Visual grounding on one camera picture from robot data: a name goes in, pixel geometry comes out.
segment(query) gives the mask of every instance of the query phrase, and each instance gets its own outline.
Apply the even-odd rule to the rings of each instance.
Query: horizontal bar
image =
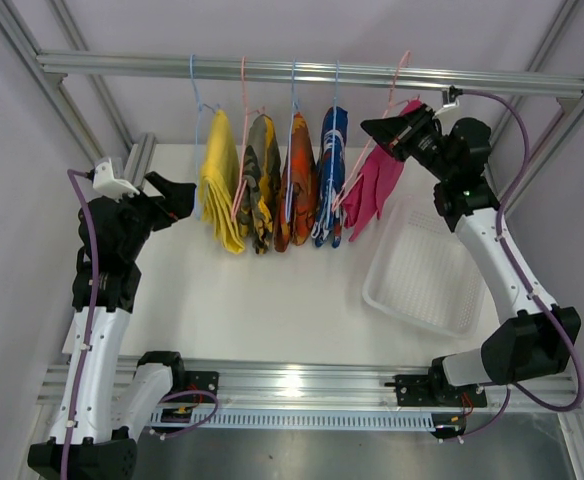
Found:
[[[178,55],[109,54],[75,51],[43,51],[37,57],[43,70],[50,73],[189,78],[190,57]],[[293,63],[248,59],[245,79],[253,82],[287,83]],[[241,59],[195,57],[197,79],[240,80]],[[339,84],[385,88],[391,85],[395,66],[340,64]],[[295,79],[299,83],[334,82],[334,63],[297,62]],[[584,80],[576,76],[546,75],[531,72],[469,72],[427,68],[403,68],[397,88],[441,90],[458,88],[484,90],[501,94],[549,95],[580,98]]]

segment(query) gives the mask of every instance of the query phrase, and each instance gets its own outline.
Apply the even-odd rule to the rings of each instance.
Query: black bracket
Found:
[[[183,359],[178,352],[147,352],[138,361],[137,368],[147,363],[159,363],[172,369],[172,390],[170,390],[170,393],[185,392],[187,390],[203,390],[218,395],[219,372],[186,370],[183,365]],[[203,395],[192,401],[193,403],[214,403],[211,398]],[[183,400],[178,398],[173,400],[173,402],[183,403]]]
[[[445,380],[442,361],[443,358],[435,359],[427,374],[395,375],[393,382],[386,383],[386,387],[394,388],[397,405],[463,408],[465,394],[475,408],[487,407],[487,397],[479,385],[454,387]]]

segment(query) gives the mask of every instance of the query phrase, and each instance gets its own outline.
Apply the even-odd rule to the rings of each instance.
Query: blue patterned cloth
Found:
[[[323,119],[321,129],[321,153],[317,164],[319,170],[319,210],[312,228],[312,238],[317,247],[323,245],[330,236],[332,247],[341,243],[343,228],[343,207],[332,211],[332,202],[345,182],[345,144],[347,142],[348,112],[336,108],[336,122],[330,108]]]

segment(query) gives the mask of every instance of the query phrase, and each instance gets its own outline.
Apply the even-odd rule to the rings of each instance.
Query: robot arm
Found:
[[[572,343],[581,321],[574,308],[560,308],[539,284],[505,225],[502,235],[508,236],[514,262],[501,246],[496,229],[500,205],[483,177],[491,152],[490,128],[474,118],[462,118],[449,135],[443,135],[427,105],[399,117],[366,120],[361,126],[389,155],[398,161],[412,156],[439,179],[434,187],[437,212],[469,250],[497,307],[501,325],[481,348],[433,360],[428,383],[435,404],[450,405],[464,387],[474,391],[477,384],[507,385],[564,371],[569,352],[528,296],[521,274]]]
[[[146,179],[161,193],[149,197],[116,178],[111,160],[91,172],[94,188],[104,194],[88,207],[97,237],[99,288],[91,338],[84,334],[92,289],[92,252],[86,219],[79,213],[77,274],[72,286],[74,348],[63,400],[50,440],[32,445],[28,465],[44,478],[59,478],[66,432],[72,427],[68,466],[71,478],[131,478],[136,442],[157,404],[170,392],[185,390],[185,369],[176,352],[149,352],[137,364],[134,380],[112,404],[116,362],[130,322],[141,278],[135,264],[153,231],[186,218],[194,206],[194,184],[178,184],[151,172]],[[88,353],[82,358],[82,351]],[[80,363],[82,374],[76,378]],[[70,400],[80,382],[75,414]]]

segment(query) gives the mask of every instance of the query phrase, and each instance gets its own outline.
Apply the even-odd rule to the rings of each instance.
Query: pink hanger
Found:
[[[399,78],[399,71],[402,68],[407,67],[410,64],[411,60],[412,60],[412,52],[410,52],[410,50],[407,50],[405,52],[405,54],[403,54],[403,57],[401,58],[399,65],[396,67],[396,71],[394,72],[394,77],[392,78],[392,85],[390,86],[390,92],[388,94],[388,106],[385,109],[385,112],[383,112],[383,116],[381,118],[387,117],[388,114],[390,113],[390,111],[393,108],[397,107],[398,105],[408,103],[408,102],[414,100],[414,98],[410,98],[407,100],[401,100],[399,102],[392,103],[392,100],[394,99],[394,89],[396,88],[396,81]],[[332,202],[332,211],[333,212],[336,211],[337,208],[339,208],[339,206],[343,203],[343,200],[345,200],[345,197],[348,196],[348,194],[352,191],[352,189],[359,182],[359,180],[361,180],[361,178],[362,178],[361,175],[358,175],[356,180],[354,181],[354,183],[346,191],[347,184],[352,180],[352,177],[354,176],[354,172],[358,172],[359,166],[360,166],[361,162],[363,161],[363,159],[365,158],[365,154],[366,154],[368,148],[370,147],[370,143],[372,143],[371,137],[368,138],[368,141],[365,143],[365,146],[363,147],[363,150],[361,151],[361,155],[359,155],[359,158],[357,159],[356,164],[354,165],[354,168],[352,169],[352,172],[350,173],[350,176],[346,179],[345,183],[343,184],[343,188],[341,189],[339,194],[334,198],[334,201]]]
[[[245,56],[241,59],[241,88],[245,117],[243,118],[243,141],[241,142],[241,162],[239,163],[239,186],[236,189],[234,201],[232,202],[232,221],[236,220],[236,214],[239,211],[239,205],[241,204],[241,197],[243,196],[245,186],[247,185],[247,180],[243,180],[243,162],[245,162],[245,142],[247,141],[248,136],[248,119],[253,113],[258,113],[259,115],[265,113],[265,107],[257,108],[252,111],[249,110],[248,92],[245,85]]]

